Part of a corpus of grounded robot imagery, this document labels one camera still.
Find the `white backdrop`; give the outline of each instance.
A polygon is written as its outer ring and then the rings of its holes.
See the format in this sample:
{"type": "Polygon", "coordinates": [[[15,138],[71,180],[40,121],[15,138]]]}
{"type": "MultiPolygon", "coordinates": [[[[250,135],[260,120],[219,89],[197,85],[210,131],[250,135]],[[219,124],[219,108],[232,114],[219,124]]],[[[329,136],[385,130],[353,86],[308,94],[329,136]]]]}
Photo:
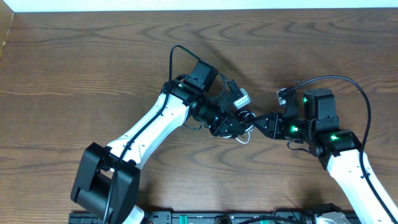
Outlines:
{"type": "Polygon", "coordinates": [[[398,0],[4,0],[14,12],[398,7],[398,0]]]}

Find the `green led indicator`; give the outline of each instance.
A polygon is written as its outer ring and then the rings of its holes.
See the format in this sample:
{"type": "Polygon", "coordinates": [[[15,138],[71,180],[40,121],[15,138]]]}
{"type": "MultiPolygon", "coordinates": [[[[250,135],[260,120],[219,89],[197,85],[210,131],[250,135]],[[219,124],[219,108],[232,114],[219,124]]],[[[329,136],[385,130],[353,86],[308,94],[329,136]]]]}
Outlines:
{"type": "Polygon", "coordinates": [[[292,126],[292,132],[294,132],[294,131],[299,131],[299,128],[296,126],[292,126]]]}

